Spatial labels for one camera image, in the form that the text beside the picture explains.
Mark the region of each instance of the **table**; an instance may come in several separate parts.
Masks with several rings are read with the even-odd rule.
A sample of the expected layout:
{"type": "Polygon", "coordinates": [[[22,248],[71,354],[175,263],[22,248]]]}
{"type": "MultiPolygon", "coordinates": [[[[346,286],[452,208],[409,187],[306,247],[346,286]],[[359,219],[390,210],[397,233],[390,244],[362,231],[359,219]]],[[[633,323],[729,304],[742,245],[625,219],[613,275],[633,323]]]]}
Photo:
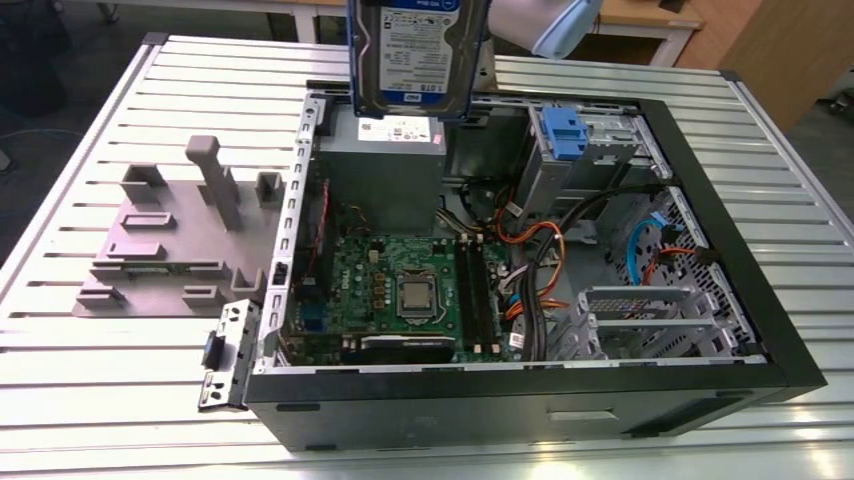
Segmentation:
{"type": "MultiPolygon", "coordinates": [[[[101,2],[101,0],[74,0],[101,2]]],[[[318,43],[319,16],[346,17],[347,0],[113,0],[109,3],[161,7],[206,8],[279,13],[294,16],[301,43],[318,43]]],[[[658,38],[662,43],[650,65],[673,67],[696,30],[705,21],[690,4],[681,13],[658,8],[658,1],[605,0],[601,25],[592,32],[602,35],[658,38]]]]}
{"type": "Polygon", "coordinates": [[[206,479],[338,479],[347,471],[366,480],[854,476],[854,229],[750,92],[710,71],[498,58],[502,88],[632,92],[668,102],[826,388],[677,438],[395,452],[291,454],[251,413],[198,414],[202,347],[217,320],[71,316],[125,199],[117,182],[129,163],[201,179],[183,155],[194,134],[219,136],[238,179],[271,170],[287,181],[306,80],[347,79],[347,52],[157,40],[139,49],[0,270],[0,471],[206,479]]]}

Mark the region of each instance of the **sticker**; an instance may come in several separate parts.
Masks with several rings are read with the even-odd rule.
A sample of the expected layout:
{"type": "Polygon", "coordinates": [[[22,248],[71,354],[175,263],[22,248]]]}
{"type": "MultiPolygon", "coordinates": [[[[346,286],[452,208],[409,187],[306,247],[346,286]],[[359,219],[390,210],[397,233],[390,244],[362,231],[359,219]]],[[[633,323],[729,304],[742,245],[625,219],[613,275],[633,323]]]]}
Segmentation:
{"type": "Polygon", "coordinates": [[[520,205],[517,205],[514,202],[509,202],[508,206],[505,207],[506,210],[513,213],[517,217],[520,215],[522,215],[522,207],[520,205]]]}
{"type": "Polygon", "coordinates": [[[359,140],[366,142],[430,143],[430,118],[387,116],[359,119],[359,140]]]}
{"type": "Polygon", "coordinates": [[[449,90],[454,49],[445,35],[460,19],[460,3],[409,3],[415,8],[382,9],[379,87],[387,92],[413,92],[403,95],[403,101],[421,103],[422,94],[436,96],[449,90]]]}
{"type": "Polygon", "coordinates": [[[525,348],[525,335],[520,334],[520,333],[512,333],[510,334],[510,340],[508,341],[508,344],[513,347],[513,348],[525,348]]]}

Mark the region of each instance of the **green circuit board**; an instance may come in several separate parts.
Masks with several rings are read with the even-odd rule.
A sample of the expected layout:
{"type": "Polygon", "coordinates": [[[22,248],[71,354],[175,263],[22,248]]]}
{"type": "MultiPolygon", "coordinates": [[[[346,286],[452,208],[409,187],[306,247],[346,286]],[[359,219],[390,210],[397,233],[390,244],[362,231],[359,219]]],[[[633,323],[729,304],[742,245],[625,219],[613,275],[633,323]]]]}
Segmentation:
{"type": "MultiPolygon", "coordinates": [[[[313,343],[307,350],[331,352],[315,353],[307,364],[334,364],[333,352],[342,336],[366,334],[452,337],[457,341],[457,362],[502,360],[502,352],[465,349],[454,252],[456,241],[449,238],[349,236],[339,240],[330,301],[325,307],[303,305],[302,318],[297,319],[303,325],[311,320],[313,328],[307,330],[313,330],[315,336],[306,337],[313,343]],[[415,305],[425,310],[407,310],[413,307],[410,300],[425,302],[415,305]]],[[[488,276],[473,282],[494,285],[496,278],[490,277],[506,260],[504,245],[485,245],[488,276]]],[[[501,335],[498,299],[493,293],[489,303],[496,332],[501,335]]]]}

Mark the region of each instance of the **floor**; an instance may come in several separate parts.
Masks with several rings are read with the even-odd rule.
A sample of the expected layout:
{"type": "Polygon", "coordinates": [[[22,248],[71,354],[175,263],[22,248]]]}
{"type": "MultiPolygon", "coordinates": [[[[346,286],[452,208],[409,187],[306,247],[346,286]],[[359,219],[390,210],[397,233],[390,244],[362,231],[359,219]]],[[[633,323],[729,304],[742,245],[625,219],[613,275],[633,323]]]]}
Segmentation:
{"type": "MultiPolygon", "coordinates": [[[[109,26],[95,4],[66,3],[62,18],[74,48],[54,59],[54,64],[69,92],[69,103],[62,110],[37,119],[23,118],[0,107],[0,148],[17,166],[11,172],[0,174],[0,264],[146,33],[166,31],[270,39],[267,17],[258,13],[122,6],[119,14],[119,23],[109,26]],[[27,133],[5,138],[23,129],[63,132],[27,133]]],[[[789,138],[844,210],[854,217],[854,163],[849,163],[854,159],[854,122],[826,112],[826,106],[817,105],[789,138]]]]}

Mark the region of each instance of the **metal bracket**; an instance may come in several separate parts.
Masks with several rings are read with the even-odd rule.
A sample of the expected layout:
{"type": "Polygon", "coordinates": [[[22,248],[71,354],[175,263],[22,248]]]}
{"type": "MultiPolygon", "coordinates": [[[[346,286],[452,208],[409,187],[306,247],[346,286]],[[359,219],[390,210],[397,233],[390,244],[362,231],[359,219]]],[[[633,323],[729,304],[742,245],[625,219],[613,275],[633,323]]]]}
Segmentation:
{"type": "Polygon", "coordinates": [[[255,333],[261,322],[261,307],[250,300],[223,307],[217,330],[205,346],[202,365],[205,383],[199,396],[199,412],[247,410],[243,403],[251,373],[255,333]]]}

